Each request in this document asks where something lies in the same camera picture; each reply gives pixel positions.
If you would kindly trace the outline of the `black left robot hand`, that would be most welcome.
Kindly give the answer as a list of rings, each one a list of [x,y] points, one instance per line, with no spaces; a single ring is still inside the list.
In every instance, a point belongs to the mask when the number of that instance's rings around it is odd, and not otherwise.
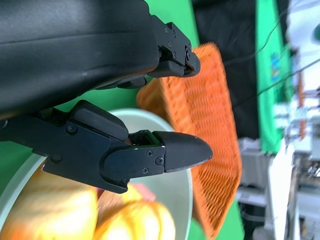
[[[0,139],[46,157],[43,170],[122,194],[133,178],[185,170],[213,156],[184,133],[129,133],[80,100],[88,91],[137,89],[146,76],[193,77],[188,37],[143,0],[3,0],[0,3]]]

